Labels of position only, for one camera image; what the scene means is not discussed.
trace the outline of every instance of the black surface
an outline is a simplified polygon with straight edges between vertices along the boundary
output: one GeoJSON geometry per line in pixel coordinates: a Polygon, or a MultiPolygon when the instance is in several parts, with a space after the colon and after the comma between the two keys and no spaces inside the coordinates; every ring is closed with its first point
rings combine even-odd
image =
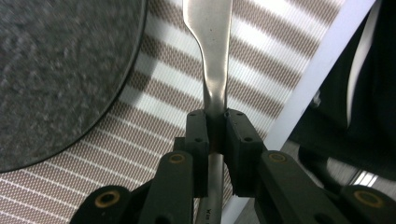
{"type": "Polygon", "coordinates": [[[193,157],[194,197],[207,197],[209,138],[203,109],[192,111],[187,115],[183,150],[193,157]]]}
{"type": "Polygon", "coordinates": [[[385,139],[367,138],[364,142],[351,138],[346,130],[307,108],[290,135],[290,140],[306,152],[330,157],[359,169],[396,180],[396,158],[385,139]]]}
{"type": "Polygon", "coordinates": [[[184,151],[161,157],[138,223],[192,223],[192,161],[184,151]]]}
{"type": "Polygon", "coordinates": [[[248,117],[237,110],[228,109],[224,161],[230,173],[233,194],[254,197],[256,166],[260,155],[266,150],[264,142],[248,117]]]}
{"type": "Polygon", "coordinates": [[[347,85],[349,73],[365,24],[366,20],[361,23],[358,30],[349,40],[346,48],[319,88],[320,105],[316,110],[345,129],[347,128],[347,85]]]}
{"type": "Polygon", "coordinates": [[[352,223],[393,223],[396,218],[396,202],[365,186],[345,186],[337,204],[352,223]]]}
{"type": "Polygon", "coordinates": [[[389,141],[390,150],[396,157],[396,14],[394,8],[396,8],[395,1],[382,1],[373,44],[357,83],[356,91],[359,93],[355,95],[360,97],[354,96],[349,133],[361,139],[366,136],[380,135],[389,141]]]}
{"type": "Polygon", "coordinates": [[[0,172],[59,153],[104,115],[145,9],[145,0],[0,2],[0,172]]]}
{"type": "Polygon", "coordinates": [[[288,154],[264,151],[257,170],[261,188],[257,191],[256,210],[261,223],[280,223],[273,222],[273,213],[262,210],[265,208],[275,209],[281,223],[349,223],[288,154]]]}
{"type": "Polygon", "coordinates": [[[70,223],[121,223],[124,214],[130,212],[128,205],[131,198],[132,195],[125,187],[105,186],[97,189],[79,207],[70,223]]]}
{"type": "Polygon", "coordinates": [[[321,157],[318,154],[311,153],[304,147],[298,150],[298,159],[300,163],[309,170],[321,182],[323,188],[327,191],[339,194],[342,186],[332,177],[328,169],[327,157],[321,157]]]}

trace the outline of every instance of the metal rod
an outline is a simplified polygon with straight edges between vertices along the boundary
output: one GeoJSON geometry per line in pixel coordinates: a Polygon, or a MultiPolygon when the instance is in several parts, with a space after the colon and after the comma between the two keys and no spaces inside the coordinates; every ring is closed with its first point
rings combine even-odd
{"type": "Polygon", "coordinates": [[[204,111],[209,137],[208,197],[200,201],[197,223],[221,222],[227,109],[228,54],[232,0],[183,0],[183,19],[204,62],[204,111]]]}

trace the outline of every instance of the dark gray mat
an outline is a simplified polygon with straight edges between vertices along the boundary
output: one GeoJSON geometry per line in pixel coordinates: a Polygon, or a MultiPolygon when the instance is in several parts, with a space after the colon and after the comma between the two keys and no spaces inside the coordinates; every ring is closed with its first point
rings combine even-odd
{"type": "Polygon", "coordinates": [[[137,54],[145,4],[0,1],[0,172],[64,150],[104,115],[137,54]]]}

